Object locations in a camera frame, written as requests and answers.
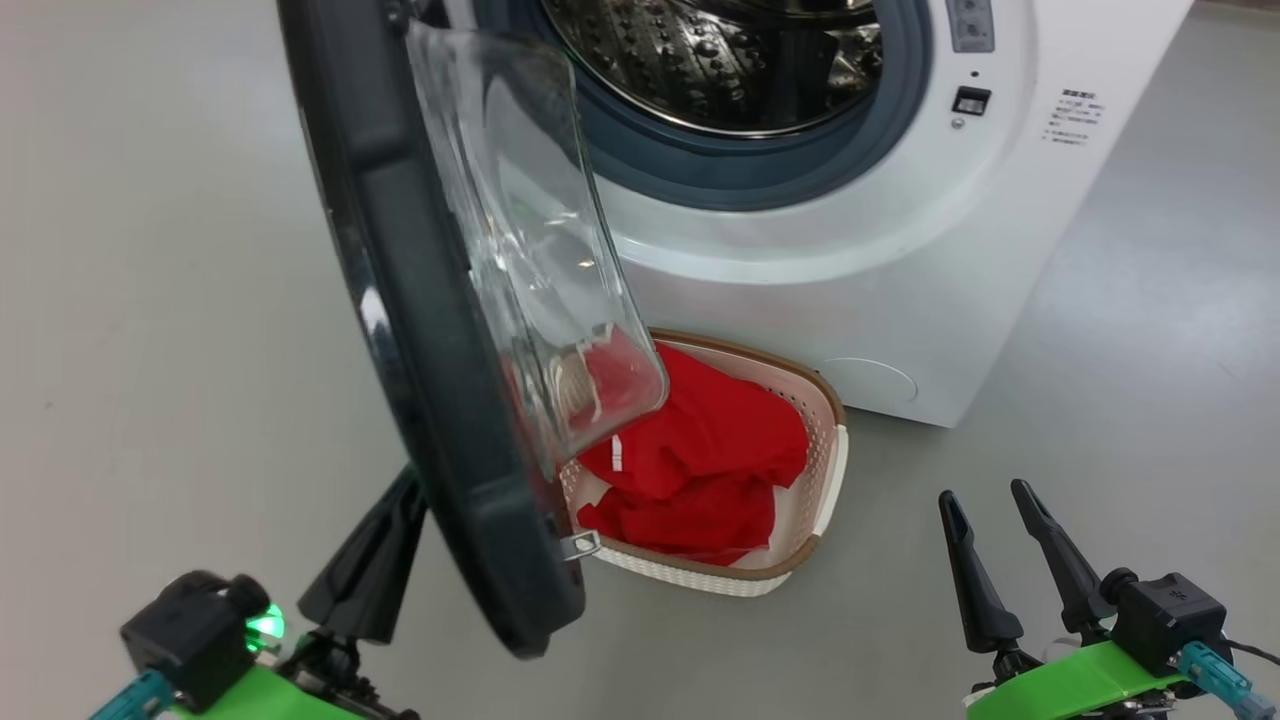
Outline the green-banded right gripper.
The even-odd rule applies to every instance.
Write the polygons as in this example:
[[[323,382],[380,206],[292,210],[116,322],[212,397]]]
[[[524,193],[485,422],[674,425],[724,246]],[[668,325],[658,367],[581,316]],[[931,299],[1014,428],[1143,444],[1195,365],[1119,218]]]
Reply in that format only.
[[[1116,614],[1100,591],[1101,579],[1030,483],[1014,479],[1010,491],[1027,533],[1036,539],[1062,601],[1064,629],[1106,637],[1102,621]],[[943,542],[951,566],[966,647],[995,656],[995,680],[966,698],[968,719],[1166,719],[1181,644],[1166,643],[1165,659],[1135,642],[1106,641],[1065,659],[1041,664],[1023,652],[1023,626],[1004,606],[975,547],[975,533],[957,496],[938,497]]]

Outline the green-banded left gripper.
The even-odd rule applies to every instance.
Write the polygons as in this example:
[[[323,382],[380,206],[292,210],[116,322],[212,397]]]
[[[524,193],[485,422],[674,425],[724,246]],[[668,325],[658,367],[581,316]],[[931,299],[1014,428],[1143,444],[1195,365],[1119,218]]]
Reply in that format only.
[[[387,705],[361,673],[357,641],[393,642],[429,511],[417,473],[404,466],[317,574],[298,610],[320,629],[279,662],[256,665],[202,712],[175,719],[420,719]]]

